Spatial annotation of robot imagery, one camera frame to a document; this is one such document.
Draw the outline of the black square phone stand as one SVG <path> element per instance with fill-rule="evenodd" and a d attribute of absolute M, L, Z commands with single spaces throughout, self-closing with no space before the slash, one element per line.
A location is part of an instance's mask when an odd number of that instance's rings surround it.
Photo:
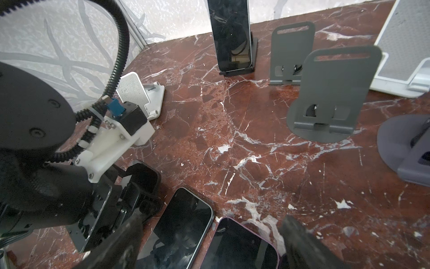
<path fill-rule="evenodd" d="M 377 132 L 377 149 L 384 163 L 409 183 L 430 185 L 430 116 L 400 115 Z"/>

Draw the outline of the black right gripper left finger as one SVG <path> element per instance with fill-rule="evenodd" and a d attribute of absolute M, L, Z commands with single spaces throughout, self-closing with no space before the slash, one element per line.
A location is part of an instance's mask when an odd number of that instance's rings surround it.
<path fill-rule="evenodd" d="M 76 269 L 134 269 L 143 237 L 143 216 L 132 215 Z"/>

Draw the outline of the black phone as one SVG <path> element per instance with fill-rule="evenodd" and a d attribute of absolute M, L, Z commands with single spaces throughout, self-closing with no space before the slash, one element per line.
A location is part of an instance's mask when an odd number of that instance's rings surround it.
<path fill-rule="evenodd" d="M 190 269 L 212 225 L 209 204 L 181 187 L 138 255 L 137 269 Z"/>
<path fill-rule="evenodd" d="M 277 250 L 232 218 L 222 218 L 201 264 L 202 269 L 277 269 Z"/>
<path fill-rule="evenodd" d="M 226 50 L 241 51 L 239 45 L 250 37 L 247 0 L 210 0 L 208 3 L 217 60 Z"/>

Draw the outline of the grey round-base phone stand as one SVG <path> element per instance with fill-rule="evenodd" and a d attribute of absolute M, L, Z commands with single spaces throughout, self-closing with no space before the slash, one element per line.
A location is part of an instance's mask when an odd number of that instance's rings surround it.
<path fill-rule="evenodd" d="M 290 131 L 320 143 L 353 135 L 381 59 L 382 51 L 374 45 L 318 49 L 309 54 L 299 96 L 287 113 Z"/>

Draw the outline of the black round-base phone stand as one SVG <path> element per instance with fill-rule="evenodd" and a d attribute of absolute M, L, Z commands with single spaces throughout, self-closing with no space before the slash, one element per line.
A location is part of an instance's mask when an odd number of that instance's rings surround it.
<path fill-rule="evenodd" d="M 312 52 L 315 25 L 305 21 L 277 27 L 271 39 L 270 85 L 300 85 L 303 64 Z"/>

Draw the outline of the white left phone stand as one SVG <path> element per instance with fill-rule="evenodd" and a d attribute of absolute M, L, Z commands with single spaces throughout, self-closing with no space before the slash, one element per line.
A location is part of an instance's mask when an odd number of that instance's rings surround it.
<path fill-rule="evenodd" d="M 160 83 L 142 84 L 137 73 L 130 72 L 120 78 L 116 91 L 123 103 L 137 104 L 149 121 L 160 116 L 165 94 Z"/>

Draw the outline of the white phone stand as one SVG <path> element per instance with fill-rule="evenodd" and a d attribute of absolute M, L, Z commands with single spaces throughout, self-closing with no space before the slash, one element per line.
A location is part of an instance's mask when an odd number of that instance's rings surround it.
<path fill-rule="evenodd" d="M 149 121 L 160 116 L 165 94 L 160 83 L 142 84 L 137 73 L 130 72 L 120 78 L 116 91 L 123 103 L 137 104 Z"/>
<path fill-rule="evenodd" d="M 396 1 L 375 45 L 383 56 L 371 90 L 405 98 L 430 91 L 429 1 Z"/>

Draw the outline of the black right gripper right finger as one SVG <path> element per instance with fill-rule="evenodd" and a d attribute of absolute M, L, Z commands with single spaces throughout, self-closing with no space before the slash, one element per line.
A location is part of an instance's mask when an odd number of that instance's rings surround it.
<path fill-rule="evenodd" d="M 283 236 L 286 249 L 281 257 L 281 269 L 349 268 L 294 217 L 286 216 L 278 231 Z"/>

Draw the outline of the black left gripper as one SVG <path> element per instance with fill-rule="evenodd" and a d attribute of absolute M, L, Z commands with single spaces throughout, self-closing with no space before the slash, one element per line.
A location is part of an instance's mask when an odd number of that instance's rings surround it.
<path fill-rule="evenodd" d="M 76 250 L 96 248 L 139 211 L 144 220 L 161 208 L 161 176 L 142 162 L 116 162 L 98 183 L 85 168 L 52 160 L 74 133 L 75 115 L 51 86 L 1 64 L 1 245 L 42 228 L 65 226 Z"/>

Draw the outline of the black rear phone stand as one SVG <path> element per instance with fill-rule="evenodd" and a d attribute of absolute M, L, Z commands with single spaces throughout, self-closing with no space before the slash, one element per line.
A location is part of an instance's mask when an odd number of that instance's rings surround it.
<path fill-rule="evenodd" d="M 218 67 L 220 75 L 225 77 L 246 75 L 255 71 L 256 54 L 258 39 L 254 39 L 253 33 L 243 44 L 239 45 L 240 52 L 234 53 L 233 50 L 226 50 L 218 57 Z"/>

